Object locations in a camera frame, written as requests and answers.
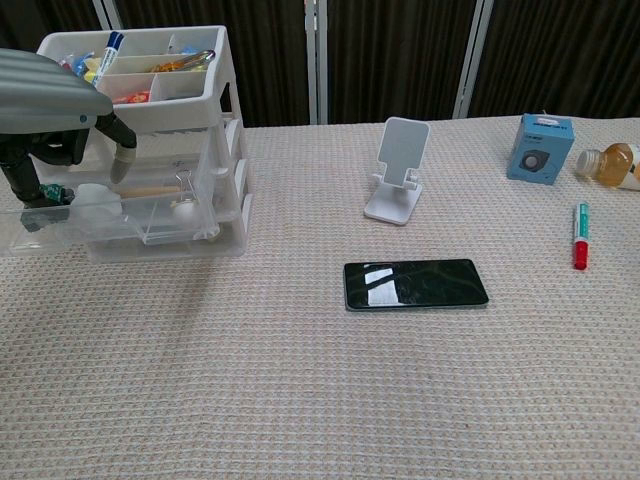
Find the phone stand base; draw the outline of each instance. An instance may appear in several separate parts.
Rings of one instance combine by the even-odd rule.
[[[383,222],[406,225],[421,193],[420,184],[415,185],[415,189],[409,189],[381,182],[364,207],[364,214]]]

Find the bottle cap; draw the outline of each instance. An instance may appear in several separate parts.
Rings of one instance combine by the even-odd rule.
[[[600,152],[598,150],[585,150],[578,157],[576,170],[580,175],[591,177],[598,171]]]

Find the white phone stand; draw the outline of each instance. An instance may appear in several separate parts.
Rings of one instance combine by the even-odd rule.
[[[378,188],[364,207],[367,217],[405,225],[422,193],[422,185],[411,173],[422,163],[429,139],[426,122],[390,117],[384,125],[378,162],[384,165],[382,175],[374,174]]]

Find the black curtain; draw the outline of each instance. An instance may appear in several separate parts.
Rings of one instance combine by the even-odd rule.
[[[0,48],[35,52],[53,32],[100,30],[91,0],[0,0]]]
[[[495,0],[470,116],[640,116],[640,1]]]
[[[451,118],[475,0],[329,0],[331,123]]]
[[[309,123],[303,0],[117,0],[125,28],[225,25],[247,127]]]

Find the red marker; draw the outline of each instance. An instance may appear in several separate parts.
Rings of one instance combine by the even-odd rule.
[[[573,218],[573,244],[573,266],[576,270],[584,270],[587,268],[589,256],[589,205],[586,202],[576,206]]]

